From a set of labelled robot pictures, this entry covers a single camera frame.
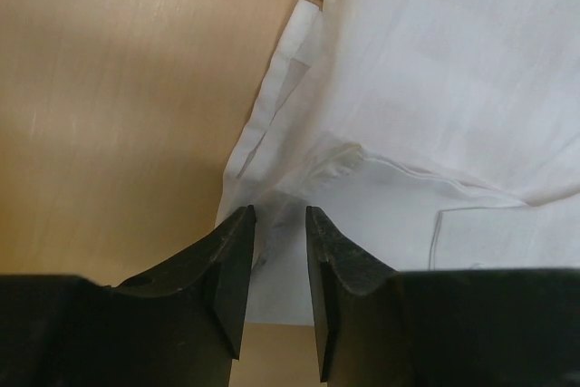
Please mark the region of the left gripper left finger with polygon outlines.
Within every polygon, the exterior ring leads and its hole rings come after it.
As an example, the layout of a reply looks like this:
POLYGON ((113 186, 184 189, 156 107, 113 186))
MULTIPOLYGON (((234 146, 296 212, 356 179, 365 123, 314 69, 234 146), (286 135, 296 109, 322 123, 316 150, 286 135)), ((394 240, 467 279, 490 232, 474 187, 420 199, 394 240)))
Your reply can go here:
POLYGON ((4 386, 226 386, 238 359, 256 213, 116 286, 1 278, 4 386))

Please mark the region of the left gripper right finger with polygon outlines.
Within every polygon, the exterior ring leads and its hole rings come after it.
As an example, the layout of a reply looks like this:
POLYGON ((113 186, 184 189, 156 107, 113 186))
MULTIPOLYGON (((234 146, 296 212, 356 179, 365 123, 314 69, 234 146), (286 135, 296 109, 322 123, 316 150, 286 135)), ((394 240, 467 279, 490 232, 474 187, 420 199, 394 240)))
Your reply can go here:
POLYGON ((321 381, 576 386, 575 269, 399 272, 318 207, 305 212, 321 381))

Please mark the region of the white long sleeve shirt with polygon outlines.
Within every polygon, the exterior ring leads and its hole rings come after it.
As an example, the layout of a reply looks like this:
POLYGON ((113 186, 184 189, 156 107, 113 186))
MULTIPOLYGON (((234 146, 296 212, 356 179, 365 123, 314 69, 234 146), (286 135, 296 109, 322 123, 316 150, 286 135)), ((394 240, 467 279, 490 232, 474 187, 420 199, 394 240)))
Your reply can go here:
POLYGON ((300 1, 224 173, 246 318, 313 321, 305 210, 397 270, 579 264, 579 0, 300 1))

